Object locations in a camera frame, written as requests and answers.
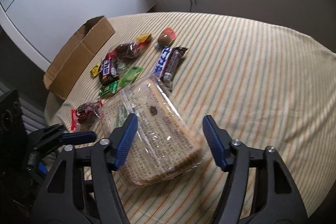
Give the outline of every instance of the black gripper frame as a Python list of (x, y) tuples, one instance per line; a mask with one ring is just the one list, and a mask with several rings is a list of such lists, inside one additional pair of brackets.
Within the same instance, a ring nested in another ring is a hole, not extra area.
[[(281, 156), (272, 146), (265, 150), (247, 147), (232, 140), (226, 130), (210, 122), (225, 149), (228, 172), (226, 183), (210, 221), (211, 224), (301, 224), (307, 212), (296, 184)], [(256, 168), (254, 195), (250, 215), (239, 219), (243, 208), (249, 168)]]
[(69, 133), (63, 124), (56, 124), (33, 131), (28, 135), (28, 143), (22, 169), (39, 185), (45, 179), (45, 172), (41, 171), (42, 159), (62, 145), (79, 145), (94, 142), (96, 134), (93, 131)]
[[(129, 114), (122, 127), (93, 146), (64, 148), (33, 204), (32, 224), (129, 224), (111, 171), (117, 170), (117, 148), (134, 117)], [(92, 180), (84, 180), (85, 166)]]
[[(102, 139), (93, 146), (59, 154), (33, 205), (32, 224), (129, 224), (110, 172), (116, 170), (116, 149), (131, 115), (113, 131), (109, 142)], [(259, 150), (232, 141), (211, 116), (206, 118), (225, 148), (222, 170), (228, 172), (211, 224), (304, 223), (307, 213), (300, 193), (275, 148)], [(84, 166), (91, 167), (92, 180), (84, 180)], [(249, 168), (256, 168), (252, 209), (248, 217), (239, 219)], [(89, 193), (94, 193), (95, 202)]]

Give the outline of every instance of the yellow candy wrapper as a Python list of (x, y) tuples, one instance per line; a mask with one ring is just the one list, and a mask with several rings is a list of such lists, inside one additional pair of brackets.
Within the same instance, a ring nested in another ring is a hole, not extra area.
[(151, 33), (145, 33), (145, 34), (137, 36), (135, 39), (139, 43), (143, 43), (143, 42), (149, 43), (149, 42), (152, 41), (152, 34)]
[(90, 72), (93, 77), (96, 77), (99, 74), (99, 64), (96, 64)]

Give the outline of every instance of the box flap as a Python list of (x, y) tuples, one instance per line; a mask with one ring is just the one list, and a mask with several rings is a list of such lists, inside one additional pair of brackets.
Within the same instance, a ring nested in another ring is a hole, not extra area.
[(115, 33), (104, 16), (88, 20), (62, 47), (47, 69), (45, 87), (65, 100), (95, 54)]

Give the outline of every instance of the metal screw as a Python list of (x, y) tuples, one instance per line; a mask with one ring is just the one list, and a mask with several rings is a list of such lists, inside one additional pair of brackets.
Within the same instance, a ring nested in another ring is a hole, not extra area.
[(110, 143), (110, 140), (109, 139), (101, 139), (100, 141), (99, 141), (99, 143), (101, 144), (101, 145), (107, 145), (107, 144), (109, 144)]
[(270, 153), (273, 153), (273, 152), (276, 151), (275, 148), (274, 148), (273, 146), (268, 146), (268, 147), (266, 147), (266, 149), (267, 149), (267, 151), (270, 152)]
[(68, 145), (66, 145), (66, 146), (64, 147), (64, 150), (65, 150), (66, 152), (69, 152), (69, 151), (71, 151), (73, 148), (74, 148), (74, 147), (73, 147), (71, 144), (68, 144)]
[(242, 144), (242, 142), (240, 140), (232, 140), (231, 143), (234, 145), (234, 146), (240, 146)]

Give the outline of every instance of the red snack package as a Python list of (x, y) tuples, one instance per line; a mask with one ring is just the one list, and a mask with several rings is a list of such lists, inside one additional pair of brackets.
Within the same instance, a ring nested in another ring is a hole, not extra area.
[(71, 130), (87, 130), (100, 118), (98, 109), (102, 106), (100, 100), (86, 102), (76, 109), (71, 109)]
[(170, 47), (174, 40), (176, 39), (176, 34), (172, 28), (164, 29), (159, 38), (157, 39), (157, 45), (159, 47)]
[(134, 40), (116, 46), (106, 54), (106, 59), (133, 59), (139, 57), (146, 47), (151, 43), (152, 35), (150, 33), (142, 34)]

